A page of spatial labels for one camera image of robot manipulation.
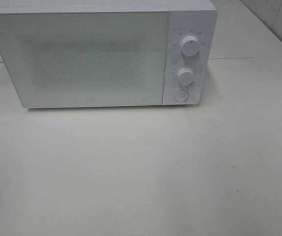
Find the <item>round white door button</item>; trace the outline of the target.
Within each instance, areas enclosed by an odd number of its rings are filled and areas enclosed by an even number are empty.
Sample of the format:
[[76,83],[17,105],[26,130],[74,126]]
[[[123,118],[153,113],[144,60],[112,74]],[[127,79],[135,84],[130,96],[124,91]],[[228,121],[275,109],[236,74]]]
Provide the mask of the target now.
[[174,94],[174,99],[177,102],[185,102],[189,98],[189,93],[186,90],[179,90]]

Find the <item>white microwave knob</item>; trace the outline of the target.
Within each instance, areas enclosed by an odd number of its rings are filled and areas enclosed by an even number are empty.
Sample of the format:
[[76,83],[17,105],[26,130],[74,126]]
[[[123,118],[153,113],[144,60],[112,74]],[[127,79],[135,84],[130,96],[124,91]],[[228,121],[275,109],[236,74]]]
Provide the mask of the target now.
[[180,68],[176,73],[177,82],[182,86],[188,86],[195,80],[195,71],[189,67]]
[[195,35],[186,35],[180,41],[181,52],[186,57],[195,56],[200,49],[200,39]]

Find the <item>white microwave door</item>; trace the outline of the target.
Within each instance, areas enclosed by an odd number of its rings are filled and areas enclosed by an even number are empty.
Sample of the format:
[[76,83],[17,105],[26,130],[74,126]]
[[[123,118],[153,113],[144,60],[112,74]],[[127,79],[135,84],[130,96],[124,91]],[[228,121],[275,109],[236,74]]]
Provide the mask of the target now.
[[167,12],[0,14],[0,54],[26,108],[162,103]]

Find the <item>white microwave oven body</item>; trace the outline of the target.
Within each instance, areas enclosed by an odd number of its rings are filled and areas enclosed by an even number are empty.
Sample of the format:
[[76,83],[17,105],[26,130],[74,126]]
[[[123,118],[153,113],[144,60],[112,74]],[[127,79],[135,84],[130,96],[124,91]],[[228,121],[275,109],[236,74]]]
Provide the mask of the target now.
[[[158,105],[195,105],[199,103],[218,16],[218,12],[211,1],[0,0],[0,14],[75,14],[130,12],[167,12],[169,15],[163,97],[162,103]],[[193,57],[186,57],[181,52],[180,41],[186,35],[195,35],[200,39],[199,52]],[[189,67],[195,71],[195,80],[188,86],[182,86],[177,82],[176,73],[180,68],[183,67]],[[175,101],[174,94],[179,90],[186,90],[189,93],[189,98],[187,101]]]

